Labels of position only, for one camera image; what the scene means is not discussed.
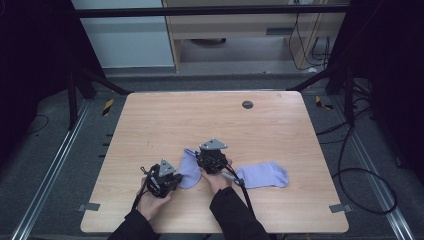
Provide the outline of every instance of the black sleeve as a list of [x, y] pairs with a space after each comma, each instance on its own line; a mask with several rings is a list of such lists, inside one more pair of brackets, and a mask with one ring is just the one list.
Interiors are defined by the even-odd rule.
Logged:
[[221, 226], [225, 239], [270, 239], [233, 188], [219, 190], [209, 208]]
[[146, 218], [137, 210], [132, 210], [108, 240], [154, 240], [158, 238], [159, 235], [153, 231]]

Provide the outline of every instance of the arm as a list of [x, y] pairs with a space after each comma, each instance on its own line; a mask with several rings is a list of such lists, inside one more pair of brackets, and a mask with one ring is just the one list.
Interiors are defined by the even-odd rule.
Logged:
[[210, 209], [225, 239], [270, 239], [262, 224], [249, 212], [232, 187], [219, 190]]
[[110, 240], [157, 239], [147, 219], [137, 210], [132, 210], [125, 221], [109, 236]]
[[159, 237], [150, 225], [150, 221], [159, 209], [171, 200], [171, 193], [165, 198], [156, 198], [150, 192], [145, 193], [127, 216], [125, 221], [109, 236], [110, 240], [153, 240]]

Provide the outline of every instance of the wrist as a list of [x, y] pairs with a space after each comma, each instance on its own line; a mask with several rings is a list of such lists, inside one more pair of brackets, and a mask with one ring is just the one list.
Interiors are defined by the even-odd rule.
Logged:
[[150, 220], [152, 220], [152, 216], [150, 214], [148, 214], [146, 211], [143, 211], [140, 208], [137, 208], [137, 211], [148, 221], [150, 222]]

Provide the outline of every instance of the sock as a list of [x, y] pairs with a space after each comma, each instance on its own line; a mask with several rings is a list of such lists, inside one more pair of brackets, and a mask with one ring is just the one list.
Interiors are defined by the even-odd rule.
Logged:
[[188, 148], [184, 149], [178, 173], [183, 175], [183, 180], [178, 185], [180, 188], [192, 188], [200, 181], [202, 173], [200, 172], [199, 165], [197, 165], [197, 158], [194, 150]]
[[289, 181], [287, 171], [278, 166], [275, 161], [241, 166], [237, 168], [236, 174], [244, 179], [246, 188], [285, 187]]

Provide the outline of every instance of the table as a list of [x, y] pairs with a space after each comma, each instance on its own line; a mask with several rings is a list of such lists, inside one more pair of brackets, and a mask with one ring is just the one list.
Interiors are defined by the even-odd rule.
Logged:
[[[244, 101], [253, 108], [245, 109]], [[289, 91], [133, 93], [122, 115], [86, 211], [84, 232], [112, 232], [130, 211], [146, 169], [165, 158], [178, 168], [184, 148], [217, 138], [241, 165], [275, 160], [285, 168], [285, 188], [248, 189], [258, 220], [269, 233], [342, 233], [344, 212], [318, 144], [302, 96]], [[244, 199], [241, 189], [234, 186]], [[204, 179], [177, 189], [154, 219], [159, 233], [221, 232], [209, 210], [212, 193]]]

